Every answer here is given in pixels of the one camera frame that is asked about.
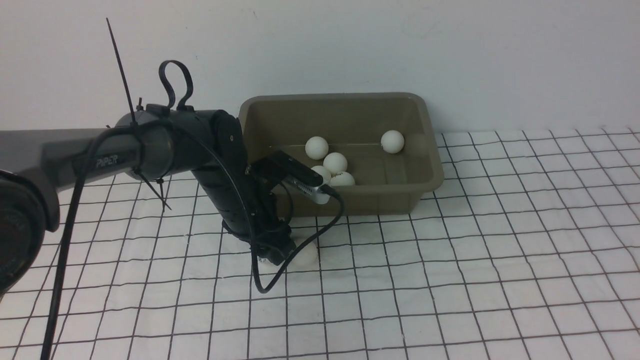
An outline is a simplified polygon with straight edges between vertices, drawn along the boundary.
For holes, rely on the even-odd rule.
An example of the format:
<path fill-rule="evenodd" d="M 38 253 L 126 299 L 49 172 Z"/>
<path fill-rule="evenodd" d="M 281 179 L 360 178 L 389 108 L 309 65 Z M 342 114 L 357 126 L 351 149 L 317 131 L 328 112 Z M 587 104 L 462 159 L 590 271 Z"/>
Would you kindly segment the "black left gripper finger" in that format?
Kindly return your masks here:
<path fill-rule="evenodd" d="M 281 251 L 274 246 L 254 244 L 253 267 L 257 267 L 260 264 L 279 266 L 281 264 Z"/>
<path fill-rule="evenodd" d="M 297 249 L 297 244 L 290 235 L 277 235 L 272 242 L 272 264 L 281 265 Z"/>

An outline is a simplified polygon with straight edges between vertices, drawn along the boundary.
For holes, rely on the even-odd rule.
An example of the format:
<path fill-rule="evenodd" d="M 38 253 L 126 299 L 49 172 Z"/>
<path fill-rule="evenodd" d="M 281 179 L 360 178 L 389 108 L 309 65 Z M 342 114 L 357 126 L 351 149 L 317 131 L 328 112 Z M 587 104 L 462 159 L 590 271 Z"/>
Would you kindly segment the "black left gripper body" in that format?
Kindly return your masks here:
<path fill-rule="evenodd" d="M 274 238 L 290 235 L 291 229 L 277 216 L 275 197 L 252 175 L 229 172 L 219 165 L 192 171 L 226 225 L 238 239 L 249 242 L 254 235 L 258 245 L 273 246 Z"/>

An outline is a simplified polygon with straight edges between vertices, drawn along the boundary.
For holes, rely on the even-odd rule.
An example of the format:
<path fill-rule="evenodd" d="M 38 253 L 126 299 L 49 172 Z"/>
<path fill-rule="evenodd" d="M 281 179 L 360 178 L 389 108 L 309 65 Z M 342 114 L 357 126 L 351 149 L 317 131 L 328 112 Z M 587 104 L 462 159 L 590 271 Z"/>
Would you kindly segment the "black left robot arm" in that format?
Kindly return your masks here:
<path fill-rule="evenodd" d="M 74 187 L 86 161 L 86 182 L 119 173 L 156 181 L 190 172 L 223 227 L 243 242 L 256 237 L 258 258 L 280 265 L 294 251 L 276 198 L 249 171 L 240 121 L 223 110 L 137 111 L 110 129 L 1 132 L 1 292 L 32 266 L 46 231 L 61 223 L 59 193 Z"/>

